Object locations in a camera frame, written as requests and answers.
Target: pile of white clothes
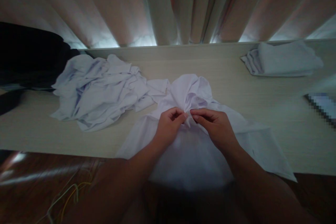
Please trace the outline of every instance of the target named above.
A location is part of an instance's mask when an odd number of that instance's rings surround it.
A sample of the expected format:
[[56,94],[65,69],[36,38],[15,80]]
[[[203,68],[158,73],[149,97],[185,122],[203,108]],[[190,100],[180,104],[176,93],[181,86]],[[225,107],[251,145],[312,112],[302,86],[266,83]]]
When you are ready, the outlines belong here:
[[[228,115],[239,144],[261,167],[296,181],[270,128],[246,120],[238,112],[214,100],[210,84],[205,78],[194,74],[182,75],[168,87],[167,92],[155,111],[135,123],[117,153],[118,158],[130,159],[152,140],[162,112],[172,107],[179,107],[188,113],[190,109],[208,108],[224,111]],[[176,189],[196,191],[223,187],[234,178],[207,131],[196,124],[189,114],[149,179]]]
[[52,86],[60,108],[51,116],[76,120],[82,131],[103,129],[126,110],[140,111],[166,94],[168,80],[150,80],[139,68],[109,55],[106,59],[78,55],[70,59]]
[[307,76],[323,67],[323,61],[303,41],[277,46],[260,43],[241,60],[252,75],[259,76]]

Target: person's left hand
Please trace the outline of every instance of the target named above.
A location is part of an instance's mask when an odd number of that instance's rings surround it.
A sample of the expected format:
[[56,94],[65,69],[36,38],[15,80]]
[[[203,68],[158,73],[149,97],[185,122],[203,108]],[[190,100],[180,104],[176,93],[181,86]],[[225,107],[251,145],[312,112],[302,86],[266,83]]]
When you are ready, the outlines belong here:
[[166,147],[171,145],[176,138],[179,127],[187,118],[188,114],[178,107],[163,112],[160,116],[153,141],[163,143]]

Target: wooden desk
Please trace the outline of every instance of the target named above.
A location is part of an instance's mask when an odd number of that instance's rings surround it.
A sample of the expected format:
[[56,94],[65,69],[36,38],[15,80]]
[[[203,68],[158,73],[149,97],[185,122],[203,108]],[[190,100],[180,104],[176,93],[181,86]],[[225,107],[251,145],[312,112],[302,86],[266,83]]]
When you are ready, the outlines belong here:
[[[312,76],[271,78],[251,76],[239,59],[254,43],[90,50],[93,56],[113,53],[139,66],[147,79],[182,74],[204,76],[213,97],[222,104],[272,127],[294,172],[336,175],[336,132],[303,98],[309,92],[336,93],[335,41],[307,42],[325,67]],[[111,126],[93,133],[80,131],[75,121],[49,117],[58,97],[28,91],[14,110],[0,117],[0,149],[114,157],[135,121],[154,110],[127,111]]]

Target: beige curtain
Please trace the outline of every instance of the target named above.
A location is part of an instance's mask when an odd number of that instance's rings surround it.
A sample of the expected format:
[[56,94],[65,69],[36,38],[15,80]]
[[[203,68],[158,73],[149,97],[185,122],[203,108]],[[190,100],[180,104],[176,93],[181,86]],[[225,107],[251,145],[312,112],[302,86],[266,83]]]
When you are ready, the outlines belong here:
[[336,0],[0,0],[0,21],[73,48],[336,37]]

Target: black cloth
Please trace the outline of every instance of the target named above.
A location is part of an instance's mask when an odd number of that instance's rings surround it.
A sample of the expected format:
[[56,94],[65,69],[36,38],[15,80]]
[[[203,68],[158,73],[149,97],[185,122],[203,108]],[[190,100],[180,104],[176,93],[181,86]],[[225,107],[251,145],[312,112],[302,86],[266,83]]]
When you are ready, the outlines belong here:
[[[0,22],[0,85],[19,84],[26,89],[52,91],[51,85],[63,72],[77,49],[55,33]],[[0,96],[0,115],[15,108],[24,90]]]

